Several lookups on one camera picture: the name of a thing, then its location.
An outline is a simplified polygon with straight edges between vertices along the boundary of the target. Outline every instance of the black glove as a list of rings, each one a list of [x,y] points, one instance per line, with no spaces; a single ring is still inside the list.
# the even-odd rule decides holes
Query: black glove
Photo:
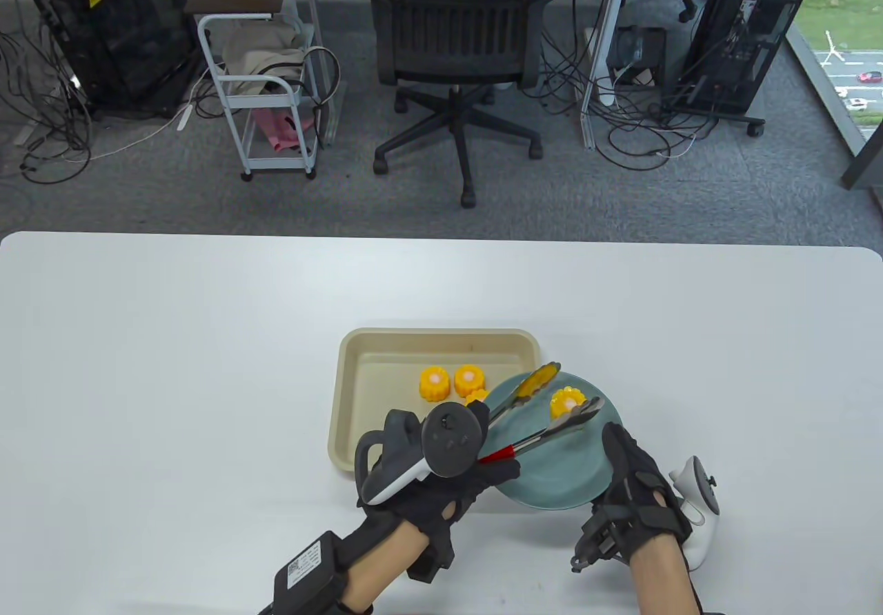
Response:
[[[488,436],[490,410],[481,401],[469,404],[482,427],[482,441]],[[439,477],[430,474],[425,480],[415,480],[382,505],[370,507],[359,501],[359,507],[366,514],[375,510],[385,510],[412,523],[424,535],[436,537],[450,532],[450,527],[463,518],[466,510],[475,499],[490,486],[498,486],[503,482],[515,479],[521,474],[521,465],[514,458],[495,463],[476,463],[469,470],[457,477]],[[455,510],[450,518],[444,518],[445,510],[454,503]]]
[[[675,492],[650,454],[617,423],[604,426],[602,440],[613,478],[593,501],[593,517],[583,526],[584,535],[571,562],[574,571],[616,555],[629,562],[654,536],[672,534],[683,545],[693,532]],[[659,504],[655,493],[662,495],[666,507]]]

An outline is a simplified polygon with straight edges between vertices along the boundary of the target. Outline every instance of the teal plate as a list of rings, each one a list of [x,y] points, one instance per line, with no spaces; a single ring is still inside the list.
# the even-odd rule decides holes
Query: teal plate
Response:
[[[527,374],[502,382],[488,395],[486,404],[494,410]],[[572,509],[580,507],[606,491],[613,469],[606,460],[602,445],[602,429],[608,422],[622,423],[616,408],[594,385],[572,374],[561,372],[533,401],[505,415],[490,430],[482,448],[482,456],[520,441],[530,433],[549,425],[549,404],[552,396],[570,385],[581,390],[586,398],[604,397],[606,404],[595,419],[578,432],[549,441],[542,447],[526,452],[521,461],[521,476],[498,486],[499,491],[516,502],[535,509]]]

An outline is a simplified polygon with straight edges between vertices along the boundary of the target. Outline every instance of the gray carpet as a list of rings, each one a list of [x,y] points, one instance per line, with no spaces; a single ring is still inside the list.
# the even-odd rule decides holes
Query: gray carpet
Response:
[[[668,0],[635,1],[630,10],[659,15],[654,1]],[[18,174],[20,154],[10,145],[18,126],[0,112],[0,237],[63,230],[830,244],[883,252],[880,211],[867,192],[840,186],[848,152],[787,51],[762,90],[769,120],[763,138],[722,124],[661,170],[629,172],[584,151],[576,113],[550,117],[510,90],[492,111],[540,130],[545,158],[530,161],[526,143],[472,130],[473,211],[458,205],[457,154],[447,132],[394,152],[389,175],[375,177],[373,148],[425,111],[392,111],[394,91],[377,81],[364,9],[347,30],[328,6],[326,39],[350,86],[337,142],[319,154],[316,180],[283,173],[241,182],[224,121],[193,118],[185,132],[169,129],[95,161],[69,183],[35,186]],[[105,121],[95,151],[160,124]],[[637,134],[624,143],[655,145]]]

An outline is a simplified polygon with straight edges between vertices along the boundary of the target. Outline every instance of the hand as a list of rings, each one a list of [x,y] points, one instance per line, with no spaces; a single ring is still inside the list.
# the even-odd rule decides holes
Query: hand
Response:
[[[481,401],[469,404],[479,425],[482,440],[488,435],[490,410]],[[388,501],[376,507],[359,502],[367,514],[386,510],[413,524],[423,534],[433,538],[450,530],[450,526],[463,518],[476,498],[490,486],[515,479],[521,474],[521,466],[514,458],[495,463],[476,463],[466,473],[457,477],[439,477],[430,474],[422,482],[414,481]]]
[[[617,423],[604,426],[602,441],[613,466],[613,478],[593,502],[593,513],[601,511],[612,521],[622,559],[629,562],[635,552],[659,535],[672,534],[682,545],[693,528],[656,461]]]

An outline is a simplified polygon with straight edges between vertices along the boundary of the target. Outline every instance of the computer tower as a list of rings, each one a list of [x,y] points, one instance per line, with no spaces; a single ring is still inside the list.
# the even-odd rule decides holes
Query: computer tower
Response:
[[[179,107],[199,60],[186,0],[34,0],[91,110],[162,114]]]
[[[745,114],[803,0],[708,0],[671,105]]]

